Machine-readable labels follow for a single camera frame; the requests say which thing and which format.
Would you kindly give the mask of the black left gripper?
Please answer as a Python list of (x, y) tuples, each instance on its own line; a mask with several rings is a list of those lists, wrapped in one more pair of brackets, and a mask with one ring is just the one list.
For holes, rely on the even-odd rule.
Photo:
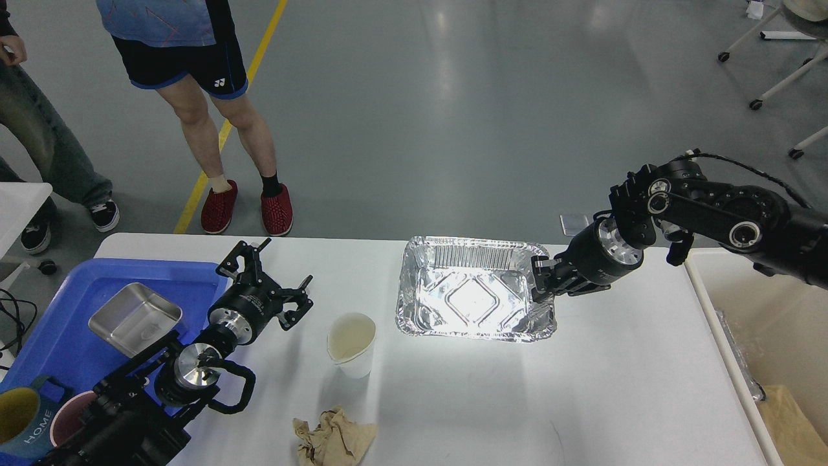
[(283, 331), (289, 331), (311, 310), (314, 302), (307, 294), (313, 275), (307, 275), (298, 288), (281, 288), (261, 267), (260, 252), (271, 242), (261, 244), (239, 241), (217, 265), (219, 276), (232, 285), (208, 311), (208, 328), (223, 327), (235, 337), (236, 345), (254, 342), (273, 316)]

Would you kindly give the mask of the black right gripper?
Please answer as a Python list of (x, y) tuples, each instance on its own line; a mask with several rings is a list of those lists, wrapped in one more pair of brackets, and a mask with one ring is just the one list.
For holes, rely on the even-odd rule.
[(556, 296), (579, 296), (607, 290), (619, 278), (639, 268), (644, 251), (627, 244), (612, 216), (594, 221), (576, 235), (554, 259), (530, 258), (534, 303), (547, 303)]

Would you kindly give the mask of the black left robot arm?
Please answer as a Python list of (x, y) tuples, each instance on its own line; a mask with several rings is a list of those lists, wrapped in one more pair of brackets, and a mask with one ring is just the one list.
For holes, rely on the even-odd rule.
[(186, 425), (204, 409), (235, 415), (248, 407), (255, 373), (230, 359), (251, 345), (269, 322), (288, 331), (307, 315), (312, 280), (285, 288), (261, 265), (266, 242), (239, 241), (216, 266), (230, 286), (207, 312), (207, 325), (189, 343), (168, 331), (101, 378), (80, 428), (59, 441), (38, 465), (166, 465), (190, 442)]

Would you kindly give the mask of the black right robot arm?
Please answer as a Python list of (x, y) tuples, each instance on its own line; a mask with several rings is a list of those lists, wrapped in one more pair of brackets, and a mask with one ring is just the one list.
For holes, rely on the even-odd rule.
[(532, 257), (532, 300), (545, 303), (610, 289), (642, 265), (645, 248), (659, 232), (670, 242), (670, 265), (683, 265), (695, 236), (703, 236), (747, 258), (761, 274), (787, 275), (825, 289), (826, 213), (754, 167), (749, 171), (778, 184), (789, 197), (760, 186), (709, 181), (697, 163), (705, 156), (692, 150), (629, 172), (610, 189), (609, 209), (595, 213), (563, 252)]

